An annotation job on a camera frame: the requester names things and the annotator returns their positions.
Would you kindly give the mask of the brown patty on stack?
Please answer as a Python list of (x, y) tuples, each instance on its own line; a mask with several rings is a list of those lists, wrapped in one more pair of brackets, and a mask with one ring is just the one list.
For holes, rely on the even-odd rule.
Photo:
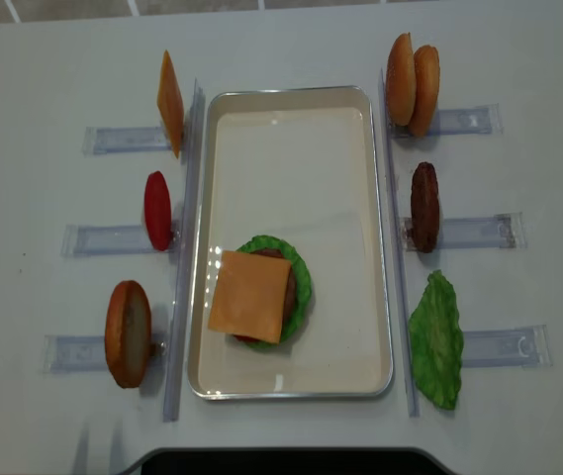
[[(286, 259), (284, 254), (279, 249), (275, 249), (275, 248), (263, 248), (263, 249), (255, 250), (252, 252), (252, 254)], [(297, 288), (297, 282), (296, 282), (294, 270), (293, 268), (290, 268), (288, 280), (287, 280), (287, 286), (286, 286), (284, 308), (283, 308), (283, 324), (286, 324), (291, 318), (296, 301), (296, 288)]]

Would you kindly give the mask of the clear holder tomato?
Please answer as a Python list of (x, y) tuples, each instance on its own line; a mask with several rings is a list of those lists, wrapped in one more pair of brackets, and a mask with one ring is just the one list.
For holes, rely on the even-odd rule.
[(151, 244), (144, 225), (67, 225), (60, 252), (63, 257), (149, 253), (157, 253), (157, 249)]

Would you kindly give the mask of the black monitor bottom edge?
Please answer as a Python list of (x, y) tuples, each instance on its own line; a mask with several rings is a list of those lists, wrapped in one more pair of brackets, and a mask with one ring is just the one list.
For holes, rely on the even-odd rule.
[(140, 474), (450, 474), (412, 449), (252, 448), (158, 450), (129, 470)]

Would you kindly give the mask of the green lettuce leaf on stack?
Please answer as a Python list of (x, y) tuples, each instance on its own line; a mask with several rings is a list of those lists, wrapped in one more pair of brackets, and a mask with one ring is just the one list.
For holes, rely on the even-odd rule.
[(297, 288), (295, 306), (290, 320), (282, 325), (280, 341), (278, 343), (269, 343), (262, 340), (257, 343), (243, 342), (243, 344), (256, 350), (271, 349), (274, 346), (284, 343), (293, 336), (304, 325), (313, 296), (312, 277), (307, 264), (296, 248), (286, 240), (269, 235), (259, 235), (243, 244), (237, 251), (252, 253), (255, 250), (263, 248), (279, 249), (284, 254), (286, 260), (291, 263), (291, 268), (294, 270)]

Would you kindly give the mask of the clear holder cheese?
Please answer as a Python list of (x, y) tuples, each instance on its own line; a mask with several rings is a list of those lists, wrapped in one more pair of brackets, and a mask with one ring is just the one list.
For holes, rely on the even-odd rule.
[(85, 155), (164, 151), (170, 149), (170, 141), (162, 127), (88, 127), (82, 146), (82, 151)]

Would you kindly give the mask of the long clear right rail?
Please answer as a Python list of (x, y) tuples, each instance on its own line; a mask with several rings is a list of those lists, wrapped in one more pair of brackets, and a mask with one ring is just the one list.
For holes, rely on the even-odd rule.
[(403, 352), (403, 367), (406, 385), (408, 412), (410, 418), (420, 415), (419, 394), (413, 377), (411, 359), (411, 345), (409, 338), (409, 309), (406, 275), (404, 269), (404, 252), (400, 235), (400, 216), (398, 207), (397, 180), (392, 151), (391, 120), (388, 113), (386, 94), (386, 68), (380, 71), (379, 94), (381, 102), (382, 141), (384, 150), (384, 163), (386, 170), (386, 188), (390, 207), (389, 227), (393, 248), (393, 261), (395, 269), (395, 288), (398, 304), (401, 346)]

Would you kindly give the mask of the upright orange cheese slice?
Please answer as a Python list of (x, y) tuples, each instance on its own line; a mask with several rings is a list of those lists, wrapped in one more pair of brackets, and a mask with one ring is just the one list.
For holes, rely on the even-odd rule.
[(171, 149), (174, 155), (179, 157), (182, 147), (185, 113), (181, 91), (167, 50), (164, 51), (160, 67), (156, 105)]

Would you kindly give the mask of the clear holder lettuce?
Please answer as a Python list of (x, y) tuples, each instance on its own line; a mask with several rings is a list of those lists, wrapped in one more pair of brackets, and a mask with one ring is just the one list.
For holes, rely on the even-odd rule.
[(551, 365), (546, 325), (464, 333), (463, 368)]

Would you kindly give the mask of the upright red tomato slice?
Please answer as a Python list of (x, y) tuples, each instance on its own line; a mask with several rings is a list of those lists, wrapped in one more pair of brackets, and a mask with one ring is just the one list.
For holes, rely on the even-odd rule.
[(171, 203), (165, 178), (160, 171), (151, 173), (146, 180), (143, 212), (153, 248), (159, 251), (167, 250), (173, 239)]

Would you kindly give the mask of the cream metal baking tray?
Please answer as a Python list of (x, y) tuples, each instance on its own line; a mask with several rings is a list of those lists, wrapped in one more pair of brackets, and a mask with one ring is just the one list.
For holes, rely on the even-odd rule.
[[(305, 311), (277, 345), (208, 320), (226, 250), (288, 243), (310, 274)], [(201, 161), (188, 380), (207, 401), (351, 398), (393, 373), (371, 102), (356, 86), (224, 93)]]

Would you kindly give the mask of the red tomato slice on stack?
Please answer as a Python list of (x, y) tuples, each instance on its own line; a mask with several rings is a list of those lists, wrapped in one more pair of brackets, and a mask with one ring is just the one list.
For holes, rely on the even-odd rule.
[(260, 342), (260, 340), (256, 339), (256, 338), (252, 338), (252, 337), (248, 337), (248, 336), (242, 336), (242, 335), (234, 335), (234, 337), (244, 343), (257, 343)]

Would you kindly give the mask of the long clear left rail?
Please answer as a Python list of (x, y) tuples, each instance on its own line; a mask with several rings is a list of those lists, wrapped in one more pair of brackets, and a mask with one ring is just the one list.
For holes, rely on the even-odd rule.
[(186, 181), (182, 215), (179, 221), (179, 239), (174, 248), (177, 254), (176, 286), (162, 407), (162, 416), (166, 423), (175, 422), (179, 417), (187, 315), (191, 300), (191, 275), (194, 267), (193, 258), (196, 254), (194, 250), (195, 229), (204, 113), (205, 94), (198, 79), (195, 79), (194, 95), (189, 109), (182, 151), (182, 158), (186, 165)]

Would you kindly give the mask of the golden bun standing right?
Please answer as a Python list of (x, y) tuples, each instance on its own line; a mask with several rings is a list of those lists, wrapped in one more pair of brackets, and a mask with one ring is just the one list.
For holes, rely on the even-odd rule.
[(423, 137), (429, 130), (436, 109), (440, 65), (436, 47), (424, 45), (414, 54), (416, 73), (416, 102), (408, 129), (414, 137)]

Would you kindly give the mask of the upright bottom bun left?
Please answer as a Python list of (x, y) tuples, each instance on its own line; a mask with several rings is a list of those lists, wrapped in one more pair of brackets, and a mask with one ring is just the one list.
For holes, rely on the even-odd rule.
[(120, 282), (111, 295), (105, 326), (105, 356), (118, 386), (137, 388), (151, 352), (151, 310), (146, 293), (134, 280)]

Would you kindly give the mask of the sesame top bun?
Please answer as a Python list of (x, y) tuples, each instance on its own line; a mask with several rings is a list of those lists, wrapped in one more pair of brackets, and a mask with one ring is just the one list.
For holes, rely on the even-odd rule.
[(386, 72), (386, 100), (391, 121), (406, 126), (414, 112), (417, 82), (410, 33), (400, 34), (389, 53)]

